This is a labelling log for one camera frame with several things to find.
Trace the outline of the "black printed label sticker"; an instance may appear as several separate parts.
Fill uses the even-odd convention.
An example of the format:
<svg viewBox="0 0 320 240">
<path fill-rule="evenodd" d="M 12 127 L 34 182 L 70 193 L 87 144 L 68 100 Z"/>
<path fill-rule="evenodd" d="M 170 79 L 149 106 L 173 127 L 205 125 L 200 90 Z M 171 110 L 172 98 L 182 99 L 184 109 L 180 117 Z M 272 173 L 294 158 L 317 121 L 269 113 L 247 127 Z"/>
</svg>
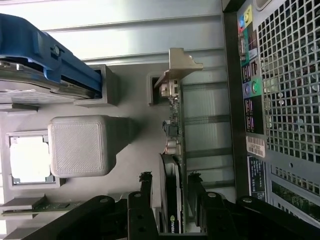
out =
<svg viewBox="0 0 320 240">
<path fill-rule="evenodd" d="M 249 195 L 261 201 L 267 202 L 265 164 L 253 157 L 247 157 Z"/>
</svg>

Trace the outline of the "white barcode sticker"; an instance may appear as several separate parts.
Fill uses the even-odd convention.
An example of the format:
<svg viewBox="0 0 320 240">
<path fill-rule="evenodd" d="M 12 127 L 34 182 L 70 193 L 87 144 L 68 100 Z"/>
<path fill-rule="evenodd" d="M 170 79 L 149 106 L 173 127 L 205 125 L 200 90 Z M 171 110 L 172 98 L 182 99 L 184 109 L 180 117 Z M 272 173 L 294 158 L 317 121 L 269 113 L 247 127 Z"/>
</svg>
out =
<svg viewBox="0 0 320 240">
<path fill-rule="evenodd" d="M 265 141 L 258 137 L 246 136 L 246 150 L 258 157 L 266 157 Z"/>
</svg>

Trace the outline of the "green RAM stick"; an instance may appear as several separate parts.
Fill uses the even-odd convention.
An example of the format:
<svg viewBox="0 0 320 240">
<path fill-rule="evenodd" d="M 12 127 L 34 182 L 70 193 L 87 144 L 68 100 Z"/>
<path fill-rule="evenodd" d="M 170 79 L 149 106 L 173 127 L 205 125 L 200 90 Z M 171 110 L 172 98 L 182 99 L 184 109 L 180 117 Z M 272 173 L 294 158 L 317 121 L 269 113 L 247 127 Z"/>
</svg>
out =
<svg viewBox="0 0 320 240">
<path fill-rule="evenodd" d="M 20 215 L 38 215 L 42 213 L 65 213 L 73 210 L 83 204 L 83 201 L 76 202 L 47 202 L 41 203 L 34 209 L 28 210 L 6 210 L 2 212 L 2 216 L 20 216 Z"/>
</svg>

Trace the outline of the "grey printed parts rack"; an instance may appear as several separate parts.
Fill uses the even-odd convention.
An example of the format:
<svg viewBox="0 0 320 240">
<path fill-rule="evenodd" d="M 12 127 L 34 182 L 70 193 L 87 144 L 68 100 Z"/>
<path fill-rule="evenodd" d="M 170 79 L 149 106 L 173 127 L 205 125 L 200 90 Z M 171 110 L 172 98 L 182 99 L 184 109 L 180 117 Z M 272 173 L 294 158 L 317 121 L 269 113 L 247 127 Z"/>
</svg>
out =
<svg viewBox="0 0 320 240">
<path fill-rule="evenodd" d="M 167 63 L 92 65 L 102 76 L 100 98 L 50 104 L 0 103 L 0 240 L 22 239 L 69 212 L 2 216 L 42 203 L 116 199 L 139 190 L 152 174 L 152 207 L 161 206 L 160 154 L 168 104 L 152 103 L 153 82 Z M 10 163 L 11 138 L 43 137 L 50 176 L 17 183 Z"/>
</svg>

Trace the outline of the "silver CPU chip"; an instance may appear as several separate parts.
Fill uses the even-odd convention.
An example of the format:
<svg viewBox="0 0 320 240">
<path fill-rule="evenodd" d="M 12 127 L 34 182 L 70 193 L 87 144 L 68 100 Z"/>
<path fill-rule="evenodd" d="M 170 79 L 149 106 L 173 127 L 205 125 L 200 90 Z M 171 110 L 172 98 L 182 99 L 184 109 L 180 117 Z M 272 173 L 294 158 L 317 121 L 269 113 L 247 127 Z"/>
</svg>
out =
<svg viewBox="0 0 320 240">
<path fill-rule="evenodd" d="M 9 155 L 11 175 L 18 184 L 44 183 L 51 175 L 49 146 L 42 136 L 11 138 Z"/>
</svg>

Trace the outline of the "coloured rear port panel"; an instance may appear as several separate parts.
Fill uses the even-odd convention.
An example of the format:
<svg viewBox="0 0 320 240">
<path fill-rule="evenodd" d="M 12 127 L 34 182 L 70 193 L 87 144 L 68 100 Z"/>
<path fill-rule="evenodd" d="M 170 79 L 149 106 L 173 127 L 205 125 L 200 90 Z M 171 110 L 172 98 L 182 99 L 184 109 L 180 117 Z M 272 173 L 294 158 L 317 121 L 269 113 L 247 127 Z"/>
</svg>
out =
<svg viewBox="0 0 320 240">
<path fill-rule="evenodd" d="M 238 12 L 238 51 L 241 65 L 245 130 L 264 133 L 262 79 L 258 58 L 257 31 L 253 28 L 253 7 L 246 4 Z"/>
</svg>

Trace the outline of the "black perforated PC case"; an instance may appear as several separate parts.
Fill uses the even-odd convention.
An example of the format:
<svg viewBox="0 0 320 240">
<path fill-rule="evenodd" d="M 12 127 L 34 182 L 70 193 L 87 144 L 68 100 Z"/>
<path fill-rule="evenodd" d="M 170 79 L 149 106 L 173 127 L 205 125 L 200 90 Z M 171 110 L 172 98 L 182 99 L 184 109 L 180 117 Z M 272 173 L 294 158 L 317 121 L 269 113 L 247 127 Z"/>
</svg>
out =
<svg viewBox="0 0 320 240">
<path fill-rule="evenodd" d="M 252 5 L 262 81 L 263 134 L 246 132 L 238 12 Z M 237 71 L 242 91 L 246 162 L 236 168 L 249 176 L 247 157 L 264 162 L 267 203 L 320 228 L 320 0 L 222 0 L 236 29 Z M 265 157 L 247 152 L 246 136 L 264 140 Z"/>
</svg>

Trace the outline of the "hard disk in blue caddy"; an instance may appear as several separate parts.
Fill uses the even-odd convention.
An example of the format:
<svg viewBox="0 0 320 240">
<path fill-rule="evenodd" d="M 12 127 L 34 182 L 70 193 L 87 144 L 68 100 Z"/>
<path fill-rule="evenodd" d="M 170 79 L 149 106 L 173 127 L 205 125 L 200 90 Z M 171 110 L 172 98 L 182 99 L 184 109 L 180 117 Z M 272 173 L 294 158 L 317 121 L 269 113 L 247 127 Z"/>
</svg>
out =
<svg viewBox="0 0 320 240">
<path fill-rule="evenodd" d="M 0 104 L 50 104 L 102 96 L 94 70 L 28 20 L 0 13 Z"/>
</svg>

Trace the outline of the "graphics card with metal bracket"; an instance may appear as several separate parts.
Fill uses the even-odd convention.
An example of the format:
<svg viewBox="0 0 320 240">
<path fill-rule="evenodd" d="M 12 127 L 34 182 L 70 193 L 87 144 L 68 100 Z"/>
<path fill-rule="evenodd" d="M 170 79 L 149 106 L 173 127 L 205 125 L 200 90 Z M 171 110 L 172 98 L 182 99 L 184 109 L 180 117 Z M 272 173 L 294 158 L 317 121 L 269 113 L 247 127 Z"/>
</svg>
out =
<svg viewBox="0 0 320 240">
<path fill-rule="evenodd" d="M 154 84 L 162 98 L 169 103 L 169 119 L 162 122 L 165 147 L 159 155 L 161 232 L 181 234 L 184 231 L 186 189 L 186 147 L 183 79 L 201 71 L 202 63 L 196 63 L 183 48 L 172 47 L 168 51 L 169 68 Z"/>
</svg>

